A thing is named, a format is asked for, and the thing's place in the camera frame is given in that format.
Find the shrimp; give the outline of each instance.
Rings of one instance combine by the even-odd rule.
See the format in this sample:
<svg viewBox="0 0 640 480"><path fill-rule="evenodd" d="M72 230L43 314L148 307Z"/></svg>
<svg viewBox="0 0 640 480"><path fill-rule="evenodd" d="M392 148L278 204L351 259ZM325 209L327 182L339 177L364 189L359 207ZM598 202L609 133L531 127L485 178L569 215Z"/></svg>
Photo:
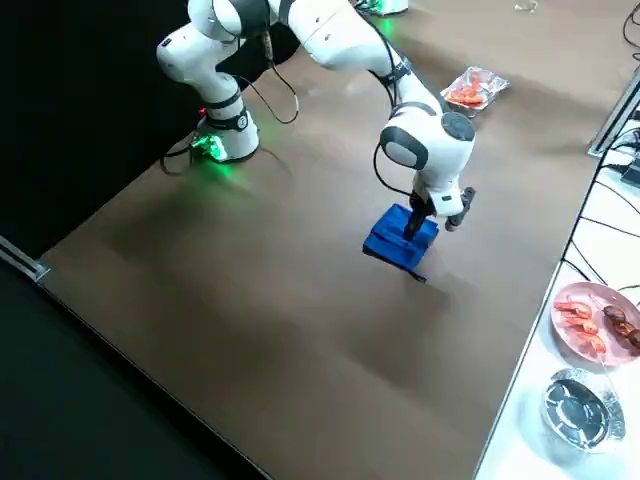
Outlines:
<svg viewBox="0 0 640 480"><path fill-rule="evenodd" d="M582 318L577 315L568 315L565 317L565 327L580 327L585 333L595 335L598 333L599 328L596 322L589 318Z"/></svg>
<svg viewBox="0 0 640 480"><path fill-rule="evenodd" d="M577 337L585 343L591 345L596 354L607 353L607 346L604 341L597 335L590 335L586 332L576 332Z"/></svg>
<svg viewBox="0 0 640 480"><path fill-rule="evenodd" d="M553 307L556 310L572 313L580 318L591 319L591 316L593 314L591 311L591 307L582 302L556 302L553 304Z"/></svg>

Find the wire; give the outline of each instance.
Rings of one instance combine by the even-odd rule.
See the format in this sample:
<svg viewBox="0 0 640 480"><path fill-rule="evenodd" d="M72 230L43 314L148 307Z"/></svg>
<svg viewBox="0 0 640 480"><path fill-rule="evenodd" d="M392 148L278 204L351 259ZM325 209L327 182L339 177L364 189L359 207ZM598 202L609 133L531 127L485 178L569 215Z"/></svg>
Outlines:
<svg viewBox="0 0 640 480"><path fill-rule="evenodd" d="M376 25L371 20L369 20L360 9L357 9L356 11L360 15L360 17L365 22L367 22L371 28L373 28L375 30L375 32L378 34L378 36L382 40L382 43L384 44L384 48L387 50L387 55L389 57L389 64L390 64L390 67L391 67L391 73L390 74L393 76L394 73L395 73L395 70L396 70L396 65L395 65L395 62L393 61L393 53L391 53L391 44L389 43L389 40L387 40L387 37L385 37L382 34L380 29L378 27L376 27ZM393 102L391 103L391 107L393 108L397 104L398 104L398 82L396 82L394 80L394 82L393 82Z"/></svg>
<svg viewBox="0 0 640 480"><path fill-rule="evenodd" d="M640 285L627 285L626 287L619 288L618 291L621 292L622 290L631 290L632 288L640 288Z"/></svg>
<svg viewBox="0 0 640 480"><path fill-rule="evenodd" d="M562 261L564 263L566 263L567 265L569 265L571 268L573 268L576 272L578 272L580 274L580 276L582 278L584 278L587 282L591 281L591 279L589 277L587 277L587 275L582 270L580 270L578 267L576 267L576 265L573 262L570 262L566 258L563 258Z"/></svg>
<svg viewBox="0 0 640 480"><path fill-rule="evenodd" d="M587 267L591 269L591 271L594 273L596 278L600 281L600 283L602 283L603 285L609 286L609 284L604 280L604 278L602 278L602 276L598 273L598 271L595 268L593 268L593 265L589 263L589 260L587 260L587 257L584 256L584 254L578 248L578 245L576 245L576 242L571 240L571 244L573 245L573 248L576 249L576 252L578 252L578 255L582 257L582 260L584 260L584 263L587 264Z"/></svg>
<svg viewBox="0 0 640 480"><path fill-rule="evenodd" d="M191 165L193 163L193 150L191 150L191 145L186 147L186 149L181 148L180 150L181 151L184 150L182 153L185 153L187 150L189 151L189 165ZM160 170L162 170L162 173L164 173L165 175L169 175L170 177L177 177L182 175L186 169L181 170L179 172L169 170L169 168L167 167L167 158L169 158L169 155L165 155L160 159L159 163L160 163Z"/></svg>
<svg viewBox="0 0 640 480"><path fill-rule="evenodd" d="M604 183L602 183L600 180L596 180L594 183L597 183L598 185L603 186L604 188L606 188L607 190L615 193L618 197L620 197L622 200L624 200L624 202L629 205L631 208L633 208L635 210L635 212L640 215L640 210L629 201L629 199L625 198L624 195L620 194L619 192L617 192L615 189L611 188L609 185L606 185Z"/></svg>
<svg viewBox="0 0 640 480"><path fill-rule="evenodd" d="M298 94L296 93L296 91L294 90L294 88L289 84L289 82L287 82L284 78L282 78L282 76L278 73L278 71L275 69L275 67L273 68L273 72L276 74L276 76L287 86L289 87L289 90L291 90L291 92L293 92L293 96L296 100L296 113L293 116L293 118L291 118L290 120L282 120L280 117L278 117L278 115L276 114L276 112L273 111L273 108L271 108L271 105L269 105L269 102L267 102L267 100L262 96L262 94L258 91L258 89L256 88L256 86L253 84L253 82L250 82L249 80L247 80L246 78L244 78L241 75L234 75L235 78L239 78L240 80L242 80L243 82L245 82L247 84L247 86L251 87L253 89L254 92L256 92L256 95L258 95L258 97L260 97L260 99L264 102L264 104L267 106L267 108L269 109L269 111L271 112L271 115L273 115L273 118L276 119L276 121L278 123L281 123L282 125L289 125L293 122L296 121L296 119L298 118L298 115L300 115L300 101L298 100Z"/></svg>
<svg viewBox="0 0 640 480"><path fill-rule="evenodd" d="M164 158L179 157L183 153L187 153L189 151L189 148L189 145L187 145L186 147L181 148L180 150L176 150L175 152L165 153Z"/></svg>
<svg viewBox="0 0 640 480"><path fill-rule="evenodd" d="M380 172L378 171L378 152L380 151L380 146L381 145L378 143L378 145L376 145L375 151L373 152L373 171L376 172L376 177L378 177L378 180L380 180L380 183L382 183L385 187L387 187L392 192L400 193L402 195L406 195L407 197L410 197L411 194L409 192L405 192L404 190L400 190L399 188L392 187L387 182L385 182L382 176L380 175Z"/></svg>
<svg viewBox="0 0 640 480"><path fill-rule="evenodd" d="M585 217L585 216L582 216L582 215L579 218L582 218L583 220L586 220L587 222L595 223L596 225L601 225L603 227L610 228L611 230L615 230L616 232L624 233L625 235L629 235L631 237L640 238L640 235L637 234L637 233L627 232L626 230L623 230L623 229L618 228L618 227L614 227L613 225L609 225L608 223L604 223L604 222L601 222L599 220L594 220L593 218Z"/></svg>
<svg viewBox="0 0 640 480"><path fill-rule="evenodd" d="M638 45L638 43L634 42L629 38L629 36L627 35L627 27L629 26L629 23L635 26L640 26L640 22L638 22L635 19L635 15L636 13L638 13L639 10L640 10L640 3L636 4L636 6L633 7L633 10L631 10L631 13L627 15L627 18L625 18L624 23L622 24L622 37L629 45L638 49L640 49L640 45ZM640 62L640 52L633 53L631 57L635 61Z"/></svg>

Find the silver tray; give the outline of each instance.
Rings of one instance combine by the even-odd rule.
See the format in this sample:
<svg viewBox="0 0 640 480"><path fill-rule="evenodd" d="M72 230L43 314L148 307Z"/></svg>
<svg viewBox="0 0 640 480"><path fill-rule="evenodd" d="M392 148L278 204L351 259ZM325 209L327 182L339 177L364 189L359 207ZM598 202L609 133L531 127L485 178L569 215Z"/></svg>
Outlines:
<svg viewBox="0 0 640 480"><path fill-rule="evenodd" d="M541 413L558 437L583 452L608 452L626 435L622 407L609 381L580 368L551 377Z"/></svg>

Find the black curtain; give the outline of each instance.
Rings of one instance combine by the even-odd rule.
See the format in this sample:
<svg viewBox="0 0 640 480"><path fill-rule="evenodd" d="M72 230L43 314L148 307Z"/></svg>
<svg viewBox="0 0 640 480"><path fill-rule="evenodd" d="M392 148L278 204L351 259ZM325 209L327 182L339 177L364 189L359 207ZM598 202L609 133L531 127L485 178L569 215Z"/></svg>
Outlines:
<svg viewBox="0 0 640 480"><path fill-rule="evenodd" d="M186 0L32 0L3 17L0 235L38 257L193 129L197 96L155 58ZM298 47L282 25L272 36L279 62ZM257 79L260 44L219 69Z"/></svg>

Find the white table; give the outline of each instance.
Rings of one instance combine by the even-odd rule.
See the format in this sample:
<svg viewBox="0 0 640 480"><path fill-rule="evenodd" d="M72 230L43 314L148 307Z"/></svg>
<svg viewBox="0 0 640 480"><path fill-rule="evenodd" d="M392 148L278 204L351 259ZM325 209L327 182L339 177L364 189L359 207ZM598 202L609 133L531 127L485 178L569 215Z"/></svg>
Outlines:
<svg viewBox="0 0 640 480"><path fill-rule="evenodd" d="M627 164L630 158L612 151L604 163ZM618 173L604 169L597 180L640 208L640 190L622 183ZM598 184L591 188L582 215L640 234L640 215ZM571 238L609 286L617 289L640 284L640 239L583 219L578 219ZM565 258L595 281L595 275L572 245ZM562 443L542 423L540 402L551 376L563 368L586 367L588 363L571 352L561 351L552 335L549 315L555 292L579 281L584 279L561 261L478 463L476 480L640 479L640 360L618 369L607 369L620 397L627 425L627 436L620 448L600 455L581 454ZM640 302L640 288L622 293L634 303ZM601 366L590 364L588 368L599 369L603 374Z"/></svg>

